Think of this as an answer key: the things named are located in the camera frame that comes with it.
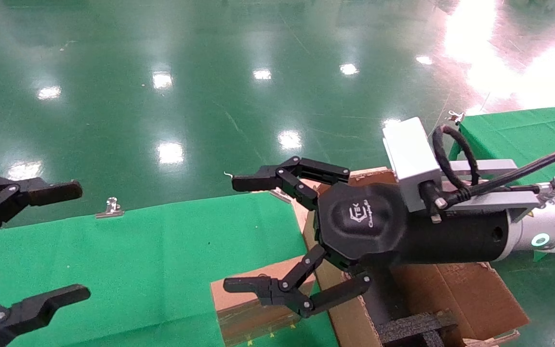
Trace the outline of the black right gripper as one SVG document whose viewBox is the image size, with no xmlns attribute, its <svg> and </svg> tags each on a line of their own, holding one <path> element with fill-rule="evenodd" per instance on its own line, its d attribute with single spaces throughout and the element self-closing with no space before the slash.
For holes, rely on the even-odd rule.
<svg viewBox="0 0 555 347">
<path fill-rule="evenodd" d="M 317 209 L 320 245 L 311 248 L 283 279 L 226 278 L 223 289 L 230 294 L 255 294 L 263 306 L 286 306 L 309 318 L 364 294 L 372 282 L 362 272 L 312 296 L 304 294 L 300 287 L 324 259 L 339 269 L 491 262 L 506 248 L 505 212 L 444 215 L 434 223 L 423 213 L 410 213 L 396 185 L 355 187 L 346 184 L 349 177 L 348 168 L 297 156 L 278 165 L 263 165 L 253 175 L 234 175 L 234 191 L 278 188 L 309 211 Z M 302 179 L 330 187 L 318 196 Z"/>
</svg>

